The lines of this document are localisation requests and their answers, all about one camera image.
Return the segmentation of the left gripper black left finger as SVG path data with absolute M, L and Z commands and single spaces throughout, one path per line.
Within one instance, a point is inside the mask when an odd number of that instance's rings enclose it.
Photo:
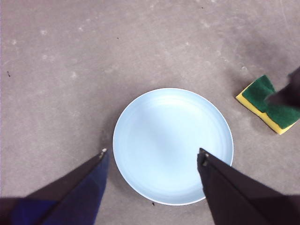
M 76 169 L 24 197 L 0 200 L 2 225 L 93 225 L 105 192 L 109 154 L 102 149 Z

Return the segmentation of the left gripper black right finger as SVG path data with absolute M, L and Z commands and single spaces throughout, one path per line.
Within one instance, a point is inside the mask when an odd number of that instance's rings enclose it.
M 299 195 L 284 195 L 203 148 L 197 155 L 202 189 L 217 225 L 298 225 Z

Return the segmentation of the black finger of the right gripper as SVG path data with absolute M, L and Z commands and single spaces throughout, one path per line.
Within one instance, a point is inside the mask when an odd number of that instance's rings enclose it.
M 300 68 L 290 73 L 288 77 L 288 84 L 280 91 L 269 95 L 266 98 L 267 103 L 290 107 L 300 106 Z

